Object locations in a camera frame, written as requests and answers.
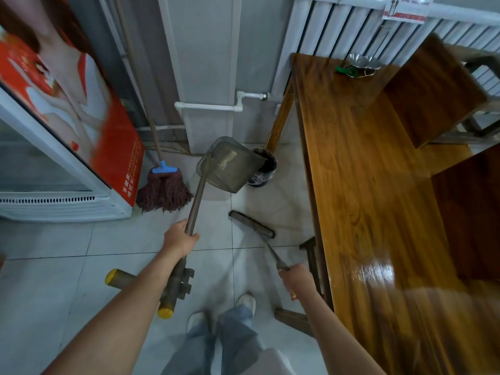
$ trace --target sneaker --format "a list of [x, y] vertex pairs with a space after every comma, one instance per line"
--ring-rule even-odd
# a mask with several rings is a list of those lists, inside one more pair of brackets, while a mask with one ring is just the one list
[[257, 307], [257, 302], [255, 301], [255, 297], [253, 297], [249, 293], [246, 293], [240, 296], [240, 298], [236, 302], [237, 307], [239, 307], [241, 304], [243, 304], [252, 311], [252, 317], [255, 315], [255, 309]]
[[207, 325], [209, 324], [209, 321], [207, 320], [207, 316], [205, 315], [204, 312], [197, 312], [193, 313], [191, 317], [189, 317], [189, 320], [187, 321], [187, 328], [186, 328], [186, 333], [189, 333], [189, 331], [198, 325], [200, 322], [205, 322]]

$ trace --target ceramic tile floor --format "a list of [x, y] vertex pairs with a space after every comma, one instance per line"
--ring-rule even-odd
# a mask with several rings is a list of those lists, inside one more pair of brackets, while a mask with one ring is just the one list
[[[228, 217], [236, 209], [262, 221], [276, 230], [271, 244], [286, 262], [307, 261], [297, 247], [313, 235], [301, 148], [280, 145], [276, 157], [278, 170], [262, 188], [246, 185], [231, 195], [207, 184], [195, 227], [202, 238], [188, 257], [196, 270], [191, 294], [178, 302], [170, 320], [154, 317], [134, 374], [160, 374], [182, 343], [191, 313], [205, 309], [215, 317], [246, 291], [257, 299], [254, 326], [264, 345], [282, 350], [297, 375], [326, 373], [316, 341], [273, 318], [275, 307], [301, 306], [290, 301], [271, 255], [251, 230]], [[166, 154], [166, 160], [196, 189], [199, 158]], [[163, 232], [189, 210], [190, 205], [171, 214], [135, 209], [127, 220], [96, 223], [0, 220], [0, 253], [8, 259], [0, 271], [2, 373], [40, 373], [116, 295], [104, 285], [108, 271], [139, 272], [158, 251]], [[213, 374], [220, 373], [220, 361], [217, 343]]]

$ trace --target mop head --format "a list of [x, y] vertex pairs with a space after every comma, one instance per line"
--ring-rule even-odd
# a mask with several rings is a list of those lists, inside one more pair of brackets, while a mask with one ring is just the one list
[[137, 192], [137, 205], [142, 212], [162, 209], [180, 210], [191, 201], [192, 193], [183, 182], [183, 175], [176, 172], [153, 173], [149, 171], [147, 184]]

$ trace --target radiator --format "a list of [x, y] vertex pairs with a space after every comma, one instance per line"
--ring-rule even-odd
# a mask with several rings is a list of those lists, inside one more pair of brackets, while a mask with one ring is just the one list
[[[431, 32], [445, 43], [500, 52], [500, 13], [433, 4], [419, 25], [383, 20], [385, 1], [294, 0], [272, 94], [283, 95], [294, 52], [336, 59], [361, 53], [402, 66]], [[485, 66], [473, 75], [500, 96], [500, 79]]]

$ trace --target red poster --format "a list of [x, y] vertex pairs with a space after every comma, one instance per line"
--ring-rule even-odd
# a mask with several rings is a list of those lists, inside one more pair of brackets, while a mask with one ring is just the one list
[[0, 0], [0, 79], [134, 206], [144, 146], [65, 0]]

